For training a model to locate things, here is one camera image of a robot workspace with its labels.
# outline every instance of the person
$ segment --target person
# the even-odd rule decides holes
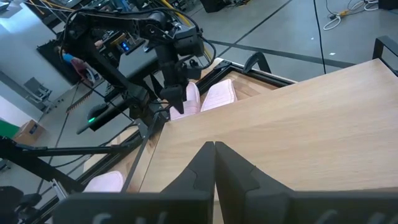
[[[98,40],[98,41],[96,41],[94,44],[95,44],[95,47],[96,47],[97,49],[100,49],[100,48],[102,48],[104,42],[103,42],[102,40]],[[57,54],[59,54],[60,50],[61,50],[61,47],[60,47],[60,46],[56,46],[56,47],[54,48],[54,52],[57,53]],[[78,59],[78,60],[81,60],[80,58],[74,57],[73,55],[71,55],[71,54],[69,54],[69,53],[66,53],[65,50],[62,50],[62,57],[63,57],[63,60],[64,60],[67,64],[69,64],[69,65],[72,65],[72,60],[73,60],[74,58],[76,58],[76,59]]]
[[[103,45],[103,41],[98,40],[94,44],[97,49],[100,49]],[[56,46],[54,48],[56,54],[59,54],[60,50],[61,50],[60,46]],[[74,57],[73,55],[67,53],[65,50],[62,50],[62,58],[63,61],[66,62],[68,66],[73,68],[77,72],[77,74],[79,74],[82,77],[82,79],[88,82],[91,86],[94,85],[95,81],[102,78],[99,75],[99,73],[94,68],[92,68],[88,63],[86,63],[85,61],[83,61],[78,57]]]

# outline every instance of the black cable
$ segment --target black cable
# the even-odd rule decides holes
[[[328,0],[325,0],[325,1],[326,1],[326,9],[328,10],[328,12],[329,12],[330,14],[334,15],[334,16],[340,16],[340,15],[338,14],[338,12],[331,12],[330,9],[329,9],[329,6],[328,6]],[[349,10],[350,12],[356,10],[356,9],[355,9],[355,10],[349,9],[349,4],[351,3],[351,1],[352,1],[352,0],[350,0],[350,1],[348,2],[348,4],[347,4],[347,10]],[[351,16],[351,15],[355,15],[355,14],[358,14],[358,13],[363,12],[363,11],[365,11],[365,9],[363,9],[363,10],[361,10],[361,11],[358,11],[358,12],[347,13],[347,14],[342,15],[342,16]]]
[[[208,41],[208,40],[207,40],[206,38],[204,38],[203,36],[201,36],[200,38],[201,38],[204,42],[206,42],[208,45],[210,45],[210,47],[213,49],[213,56],[212,56],[211,60],[209,61],[209,63],[208,63],[206,66],[204,66],[204,67],[201,68],[201,69],[203,70],[203,69],[206,69],[206,68],[210,67],[210,65],[213,64],[214,60],[216,59],[216,54],[217,54],[217,52],[216,52],[216,47],[215,47],[212,43],[210,43],[210,41]]]
[[[164,112],[164,111],[169,112],[169,108],[157,110],[157,111],[155,111],[154,115],[157,113],[160,113],[160,112]]]
[[[317,12],[317,4],[315,3],[315,0],[313,0],[313,7],[315,10],[315,17],[317,18],[317,25],[318,25],[318,33],[319,33],[319,44],[321,46],[321,54],[322,54],[322,64],[323,64],[323,72],[326,74],[326,66],[325,66],[325,58],[323,57],[323,47],[322,47],[322,36],[321,36],[321,28],[319,25],[319,19],[318,19],[318,12]]]
[[[167,105],[169,105],[170,103],[168,103],[168,102],[152,102],[152,104],[167,104]]]
[[[69,31],[69,30],[68,30],[68,27],[69,27],[69,22],[70,22],[70,20],[72,19],[72,17],[73,17],[75,14],[77,14],[77,13],[79,13],[79,12],[85,12],[85,14],[90,14],[90,13],[91,13],[90,15],[92,15],[92,16],[95,16],[95,15],[96,15],[96,14],[95,14],[96,12],[100,12],[100,13],[102,13],[102,14],[108,14],[108,15],[110,15],[110,16],[118,17],[118,16],[126,16],[126,15],[142,15],[142,14],[147,14],[147,13],[155,12],[155,11],[172,11],[172,12],[177,12],[177,13],[183,15],[184,17],[186,17],[187,19],[189,19],[189,20],[196,26],[197,31],[200,32],[199,25],[198,25],[190,16],[188,16],[186,13],[184,13],[184,12],[178,10],[178,9],[174,9],[174,8],[158,7],[158,8],[148,9],[148,10],[139,11],[139,12],[118,12],[117,15],[116,15],[114,12],[107,12],[107,11],[99,11],[99,10],[96,10],[96,9],[81,8],[81,9],[77,9],[76,11],[73,11],[73,12],[68,16],[67,21],[65,22],[65,28],[64,28],[64,30],[63,30],[63,42],[65,41],[66,36],[67,36],[66,34],[67,34],[68,31]]]
[[[157,7],[160,5],[161,7],[166,7],[161,1],[159,1],[159,0],[153,0],[153,2],[152,3],[155,3],[155,5],[157,4]],[[179,22],[181,22],[180,21],[180,19],[178,18],[178,16],[176,16],[175,14],[171,14],[171,13],[167,13],[169,16],[171,16],[174,20],[176,20],[176,21],[179,21]]]
[[[81,156],[77,157],[76,159],[74,159],[74,160],[72,160],[70,162],[66,162],[64,164],[57,165],[57,166],[52,166],[52,167],[53,168],[59,168],[59,167],[63,167],[63,166],[69,165],[69,164],[74,163],[74,162],[78,161],[79,159],[83,158],[83,156],[85,156],[85,155],[81,155]]]
[[[71,106],[71,105],[73,104],[73,101],[75,100],[75,97],[76,97],[76,94],[77,94],[78,89],[79,89],[79,86],[76,86],[75,93],[73,94],[72,101],[70,102],[70,105],[69,105],[69,106]],[[59,143],[59,141],[60,141],[60,139],[61,139],[61,135],[62,135],[62,133],[63,133],[63,129],[64,129],[64,127],[65,127],[65,124],[67,123],[68,117],[69,117],[69,114],[67,114],[67,116],[65,117],[65,120],[63,121],[63,126],[62,126],[62,128],[61,128],[61,131],[60,131],[60,134],[59,134],[59,136],[58,136],[57,142],[55,143],[55,147],[58,147],[58,143]],[[52,162],[52,159],[53,159],[53,158],[54,158],[53,156],[50,157],[49,165],[51,165],[51,162]],[[37,190],[36,190],[36,193],[37,193],[37,194],[40,193],[40,190],[42,189],[43,183],[44,183],[44,179],[41,178],[41,180],[40,180],[40,182],[39,182],[39,186],[37,187]]]
[[[87,85],[86,83],[82,82],[82,84],[84,84],[87,88],[89,88],[91,91],[95,92],[96,94],[98,94],[100,97],[105,99],[105,96],[102,95],[101,93],[99,93],[98,91],[96,91],[93,87]],[[121,114],[123,114],[127,119],[129,119],[131,122],[134,122],[133,119],[131,119],[129,116],[127,116],[121,109],[119,109],[112,101],[109,100],[109,103],[114,106]]]

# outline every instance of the gray floor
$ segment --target gray floor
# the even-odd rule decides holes
[[[332,11],[342,11],[346,9],[347,3],[348,0],[329,1],[329,8]],[[329,21],[327,18],[329,13],[326,10],[324,0],[317,0],[317,9],[322,28]],[[229,49],[225,46],[227,44],[257,47],[273,50],[277,53],[287,52],[315,58],[321,57],[312,0],[252,0],[246,6],[225,8],[220,12],[211,14],[206,13],[199,4],[189,14],[203,28],[204,36],[207,39],[224,42],[224,45],[215,45],[217,55],[228,49],[221,57],[234,62],[245,63],[253,52],[235,47]],[[345,17],[335,29],[322,31],[325,58],[349,63],[371,60],[374,40],[382,35],[388,35],[398,42],[397,14],[377,10]],[[320,63],[281,57],[277,53],[265,54],[271,71],[276,75],[297,81],[323,75],[323,66]],[[398,58],[393,57],[388,51],[385,52],[383,57],[395,69],[398,69]],[[339,69],[341,68],[326,66],[327,72]],[[86,88],[79,87],[75,100],[87,91]],[[85,116],[88,110],[103,102],[101,97],[94,93],[69,114],[62,135],[58,140],[64,120],[67,117],[65,111],[71,104],[74,94],[75,89],[66,93],[65,102],[40,121],[47,132],[40,138],[37,145],[50,147],[56,145],[57,147],[97,146],[107,141],[131,122],[123,115],[119,115],[96,132],[87,130],[81,135],[76,135],[77,128],[86,122]],[[62,164],[73,158],[76,158],[76,156],[54,157],[51,165]],[[84,159],[85,157],[74,164],[61,167],[60,170],[73,178],[77,178],[83,170],[82,167],[75,170],[74,168]],[[16,186],[26,194],[35,192],[39,182],[38,177],[18,166],[0,174],[1,185]],[[44,182],[40,192],[45,192],[48,187],[49,184]],[[39,206],[53,196],[53,190],[47,191]]]

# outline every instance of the green panel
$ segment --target green panel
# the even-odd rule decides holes
[[[0,136],[12,138],[18,132],[18,130],[18,126],[0,120]]]

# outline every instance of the cardboard box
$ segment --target cardboard box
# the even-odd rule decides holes
[[[44,131],[45,129],[43,127],[37,124],[34,120],[30,120],[19,128],[19,131],[15,134],[13,140],[19,144],[32,146]]]

